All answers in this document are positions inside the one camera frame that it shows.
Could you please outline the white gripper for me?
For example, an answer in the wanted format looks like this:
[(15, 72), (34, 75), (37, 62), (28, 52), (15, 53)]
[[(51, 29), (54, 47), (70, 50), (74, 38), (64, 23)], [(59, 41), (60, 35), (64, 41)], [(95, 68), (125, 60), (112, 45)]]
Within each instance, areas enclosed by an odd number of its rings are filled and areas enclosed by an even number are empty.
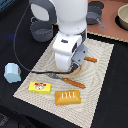
[(57, 33), (53, 43), (55, 63), (60, 71), (67, 72), (71, 65), (79, 67), (88, 53), (81, 35)]

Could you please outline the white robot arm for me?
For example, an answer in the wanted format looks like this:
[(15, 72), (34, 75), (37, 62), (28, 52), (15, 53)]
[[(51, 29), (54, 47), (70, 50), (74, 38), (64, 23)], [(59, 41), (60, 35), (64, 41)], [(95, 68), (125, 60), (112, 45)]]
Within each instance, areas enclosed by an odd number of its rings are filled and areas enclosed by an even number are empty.
[(53, 43), (57, 68), (77, 69), (88, 52), (84, 45), (88, 0), (29, 0), (29, 4), (38, 20), (58, 25)]

